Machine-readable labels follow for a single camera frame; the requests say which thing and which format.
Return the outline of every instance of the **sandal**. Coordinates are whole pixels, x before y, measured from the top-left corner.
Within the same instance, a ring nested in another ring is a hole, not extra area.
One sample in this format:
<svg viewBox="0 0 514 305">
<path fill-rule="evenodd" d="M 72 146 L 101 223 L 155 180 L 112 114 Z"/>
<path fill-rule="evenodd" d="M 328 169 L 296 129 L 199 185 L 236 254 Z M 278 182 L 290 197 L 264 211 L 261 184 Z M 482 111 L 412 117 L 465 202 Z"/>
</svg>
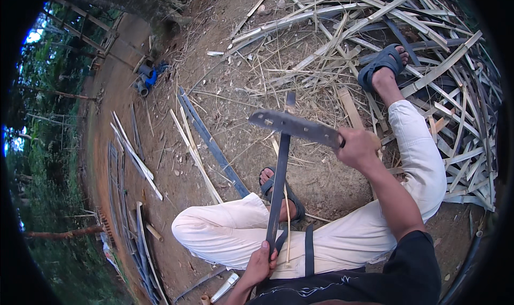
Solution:
<svg viewBox="0 0 514 305">
<path fill-rule="evenodd" d="M 275 168 L 274 167 L 266 167 L 264 169 L 270 169 L 271 171 L 273 171 L 273 175 L 262 185 L 260 184 L 260 177 L 259 177 L 260 192 L 262 192 L 264 199 L 271 202 L 272 192 L 270 192 L 270 189 L 273 187 L 273 184 L 275 182 Z M 296 197 L 296 195 L 292 192 L 291 187 L 289 186 L 287 181 L 286 181 L 286 192 L 287 192 L 287 199 L 291 200 L 294 203 L 294 205 L 296 206 L 296 216 L 291 219 L 291 224 L 296 224 L 300 220 L 305 218 L 305 207 L 300 202 L 300 200 Z"/>
<path fill-rule="evenodd" d="M 373 73 L 379 70 L 379 68 L 385 66 L 391 69 L 394 73 L 394 76 L 398 76 L 405 68 L 402 64 L 402 58 L 400 57 L 400 53 L 395 49 L 396 46 L 401 46 L 400 44 L 391 44 L 380 51 L 362 70 L 359 72 L 359 84 L 366 92 L 374 92 L 373 86 L 371 85 L 371 77 Z"/>
</svg>

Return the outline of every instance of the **white graphic on shirt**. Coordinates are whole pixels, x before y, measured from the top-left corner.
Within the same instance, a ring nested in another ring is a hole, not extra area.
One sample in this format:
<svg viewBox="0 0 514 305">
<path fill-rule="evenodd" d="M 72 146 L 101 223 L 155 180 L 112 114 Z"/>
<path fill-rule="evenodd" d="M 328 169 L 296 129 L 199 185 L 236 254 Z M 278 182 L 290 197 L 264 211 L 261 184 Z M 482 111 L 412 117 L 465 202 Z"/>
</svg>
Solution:
<svg viewBox="0 0 514 305">
<path fill-rule="evenodd" d="M 266 293 L 262 293 L 261 295 L 259 295 L 259 297 L 267 295 L 267 294 L 273 294 L 273 293 L 279 292 L 279 291 L 295 291 L 301 297 L 309 297 L 312 294 L 314 294 L 315 292 L 325 290 L 325 289 L 329 288 L 332 285 L 344 285 L 344 284 L 348 283 L 350 281 L 350 279 L 352 279 L 352 278 L 355 279 L 355 278 L 358 278 L 358 277 L 349 277 L 349 276 L 344 275 L 343 277 L 341 277 L 341 282 L 340 283 L 330 283 L 330 284 L 328 284 L 325 287 L 313 287 L 313 288 L 304 287 L 304 288 L 302 288 L 300 290 L 293 289 L 293 288 L 285 288 L 285 287 L 282 287 L 282 286 L 277 286 L 277 287 L 272 288 L 270 291 L 268 291 Z"/>
</svg>

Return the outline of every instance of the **soil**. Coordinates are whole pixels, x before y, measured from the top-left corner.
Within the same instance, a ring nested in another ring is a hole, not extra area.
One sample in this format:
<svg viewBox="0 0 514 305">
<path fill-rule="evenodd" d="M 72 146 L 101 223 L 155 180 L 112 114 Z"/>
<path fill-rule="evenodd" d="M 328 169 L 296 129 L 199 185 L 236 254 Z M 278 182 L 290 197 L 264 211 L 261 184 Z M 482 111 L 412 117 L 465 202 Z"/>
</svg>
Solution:
<svg viewBox="0 0 514 305">
<path fill-rule="evenodd" d="M 250 18 L 248 20 L 250 28 L 254 27 L 256 22 L 271 21 L 290 13 L 290 7 L 277 9 L 277 1 L 265 0 L 264 5 L 267 9 L 272 9 L 271 14 Z M 232 59 L 231 64 L 226 61 L 215 67 L 220 57 L 207 56 L 206 51 L 227 50 L 230 44 L 227 40 L 228 35 L 256 2 L 257 0 L 192 0 L 183 14 L 194 20 L 187 28 L 182 28 L 169 45 L 164 46 L 166 52 L 156 63 L 162 59 L 170 67 L 159 77 L 156 86 L 151 89 L 146 99 L 138 97 L 131 87 L 136 78 L 131 70 L 110 57 L 96 73 L 93 85 L 85 90 L 87 96 L 102 94 L 99 105 L 87 103 L 88 127 L 83 137 L 83 147 L 86 150 L 82 157 L 86 166 L 84 170 L 87 195 L 92 197 L 96 206 L 102 207 L 111 223 L 113 219 L 108 212 L 110 205 L 106 177 L 107 141 L 115 139 L 109 125 L 112 122 L 111 111 L 116 111 L 129 139 L 133 139 L 129 105 L 134 103 L 138 130 L 146 157 L 145 164 L 154 173 L 154 182 L 164 199 L 161 201 L 157 198 L 149 183 L 138 174 L 128 158 L 125 160 L 125 199 L 129 209 L 135 209 L 136 201 L 142 201 L 146 220 L 164 238 L 163 242 L 159 242 L 152 236 L 148 237 L 148 240 L 156 269 L 160 273 L 164 290 L 170 300 L 211 270 L 211 265 L 192 257 L 174 239 L 170 230 L 173 219 L 184 209 L 189 206 L 213 203 L 205 182 L 198 168 L 194 166 L 169 114 L 170 109 L 178 113 L 179 104 L 175 96 L 177 86 L 181 85 L 189 90 L 199 79 L 205 80 L 205 83 L 201 81 L 199 87 L 191 93 L 191 99 L 198 104 L 196 109 L 201 119 L 228 161 L 231 161 L 232 167 L 243 183 L 249 190 L 260 193 L 259 171 L 266 166 L 274 166 L 276 155 L 271 139 L 265 139 L 269 136 L 269 131 L 249 126 L 246 118 L 256 107 L 276 109 L 278 102 L 283 102 L 284 99 L 282 96 L 277 100 L 272 90 L 267 90 L 267 96 L 251 96 L 245 91 L 245 87 L 263 92 L 263 87 L 257 85 L 260 78 L 273 74 L 266 69 L 284 68 L 290 61 L 296 65 L 325 42 L 320 40 L 321 34 L 312 36 L 314 25 L 302 23 L 301 26 L 293 26 L 290 32 L 284 32 L 277 39 L 277 43 L 279 40 L 283 43 L 283 39 L 290 39 L 290 43 L 300 38 L 305 39 L 270 57 L 266 64 L 262 65 L 263 71 L 260 69 L 251 71 L 250 66 L 256 64 L 255 58 L 252 62 L 238 57 Z M 143 44 L 143 50 L 148 51 L 150 28 L 143 20 L 125 14 L 118 31 L 125 41 L 136 46 Z M 256 42 L 247 46 L 240 53 L 248 54 L 258 45 L 260 44 Z M 264 47 L 259 60 L 263 61 L 276 50 L 276 45 L 271 48 L 272 45 L 273 40 L 269 46 Z M 112 52 L 132 65 L 140 59 L 138 54 L 120 43 L 114 44 Z M 213 67 L 215 68 L 210 75 L 204 77 L 204 74 Z M 367 103 L 363 96 L 358 93 L 354 95 L 360 102 Z M 317 119 L 333 127 L 349 126 L 348 120 L 339 107 L 330 106 L 334 100 L 327 99 L 330 94 L 322 94 L 325 96 L 325 102 L 321 104 L 318 102 L 317 105 L 321 106 L 318 110 L 313 109 L 316 104 L 309 102 L 309 96 L 297 94 L 297 98 L 300 99 L 296 108 L 297 115 Z M 365 127 L 372 129 L 369 114 L 363 110 L 360 110 L 360 114 Z M 239 194 L 224 178 L 224 173 L 203 141 L 194 130 L 192 132 L 209 178 L 222 199 L 224 201 L 239 199 Z M 272 137 L 279 140 L 276 134 Z M 328 148 L 294 138 L 290 154 L 292 158 L 289 159 L 287 180 L 297 196 L 302 199 L 308 213 L 335 220 L 373 199 L 367 180 L 357 171 L 338 162 Z M 389 168 L 394 166 L 397 160 L 397 146 L 393 141 L 384 150 L 383 161 Z M 470 210 L 473 213 L 474 228 L 477 228 L 483 210 L 477 206 L 458 204 L 443 203 L 438 213 L 427 223 L 428 231 L 434 241 L 439 242 L 435 250 L 441 269 L 443 293 L 450 286 L 471 244 L 468 218 Z M 324 224 L 322 221 L 307 218 L 300 224 L 299 230 L 304 229 L 309 223 Z M 127 250 L 124 249 L 122 238 L 115 234 L 115 241 L 116 253 L 121 261 L 121 268 L 130 282 L 128 288 L 131 294 L 138 302 L 149 304 L 145 291 L 140 285 L 139 274 Z M 381 270 L 382 265 L 383 263 L 370 265 L 369 270 Z M 445 281 L 444 277 L 447 274 L 450 274 L 450 279 Z M 221 276 L 227 278 L 228 273 L 224 272 Z M 212 295 L 222 283 L 221 279 L 210 279 L 191 291 L 181 302 L 199 303 L 202 294 Z"/>
</svg>

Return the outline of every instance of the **white pants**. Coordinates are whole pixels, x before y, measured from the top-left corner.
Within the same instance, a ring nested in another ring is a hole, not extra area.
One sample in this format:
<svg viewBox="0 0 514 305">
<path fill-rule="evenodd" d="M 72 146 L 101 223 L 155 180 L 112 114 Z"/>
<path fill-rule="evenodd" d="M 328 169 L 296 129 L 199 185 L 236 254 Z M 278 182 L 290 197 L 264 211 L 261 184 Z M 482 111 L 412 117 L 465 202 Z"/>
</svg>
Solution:
<svg viewBox="0 0 514 305">
<path fill-rule="evenodd" d="M 425 120 L 408 101 L 389 107 L 389 123 L 407 174 L 402 185 L 426 222 L 437 212 L 446 191 L 443 161 Z M 251 193 L 237 201 L 190 207 L 175 218 L 172 231 L 193 256 L 243 270 L 251 253 L 266 239 L 268 218 L 263 202 Z M 305 276 L 305 232 L 290 234 L 290 265 L 286 266 L 285 261 L 286 241 L 272 279 Z M 313 233 L 313 243 L 316 274 L 376 263 L 396 246 L 378 201 L 318 228 Z"/>
</svg>

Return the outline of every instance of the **person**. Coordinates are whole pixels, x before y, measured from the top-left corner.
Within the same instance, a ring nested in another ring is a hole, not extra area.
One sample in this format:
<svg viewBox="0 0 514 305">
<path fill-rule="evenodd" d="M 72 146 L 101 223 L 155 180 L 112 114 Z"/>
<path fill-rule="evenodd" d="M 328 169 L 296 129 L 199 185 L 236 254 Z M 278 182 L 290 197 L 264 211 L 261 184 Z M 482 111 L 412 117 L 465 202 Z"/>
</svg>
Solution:
<svg viewBox="0 0 514 305">
<path fill-rule="evenodd" d="M 193 256 L 246 269 L 226 304 L 438 302 L 440 270 L 424 223 L 443 200 L 446 173 L 425 119 L 395 82 L 408 57 L 402 46 L 390 45 L 359 73 L 363 89 L 377 92 L 388 108 L 406 180 L 396 180 L 377 158 L 374 134 L 338 129 L 346 145 L 335 151 L 337 159 L 360 171 L 378 199 L 313 232 L 314 275 L 305 277 L 303 231 L 290 233 L 289 264 L 286 252 L 274 250 L 269 257 L 264 241 L 269 211 L 255 193 L 238 201 L 190 207 L 176 217 L 173 234 Z M 260 184 L 272 177 L 273 169 L 264 169 Z M 291 217 L 302 213 L 303 206 L 295 199 L 282 201 L 280 221 L 287 221 L 286 203 Z M 393 249 L 382 273 L 365 272 L 366 263 L 384 260 Z M 248 301 L 254 287 L 255 297 Z"/>
</svg>

